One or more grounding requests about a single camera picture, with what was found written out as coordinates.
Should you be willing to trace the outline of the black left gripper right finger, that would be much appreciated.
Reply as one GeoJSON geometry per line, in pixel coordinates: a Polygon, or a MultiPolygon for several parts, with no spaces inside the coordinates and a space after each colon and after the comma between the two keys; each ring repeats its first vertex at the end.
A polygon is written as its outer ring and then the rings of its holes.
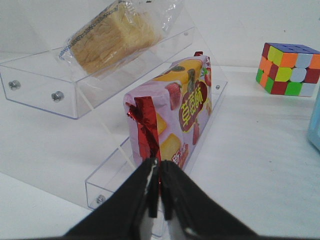
{"type": "Polygon", "coordinates": [[[259,235],[213,201],[177,164],[160,164],[161,200],[175,238],[257,238],[259,235]]]}

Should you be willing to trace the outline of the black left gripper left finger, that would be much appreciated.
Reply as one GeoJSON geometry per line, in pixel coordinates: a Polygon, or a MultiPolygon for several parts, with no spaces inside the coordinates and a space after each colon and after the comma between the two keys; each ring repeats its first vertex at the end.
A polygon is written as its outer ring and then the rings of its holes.
{"type": "Polygon", "coordinates": [[[146,159],[101,206],[66,238],[150,238],[158,215],[159,163],[146,159]]]}

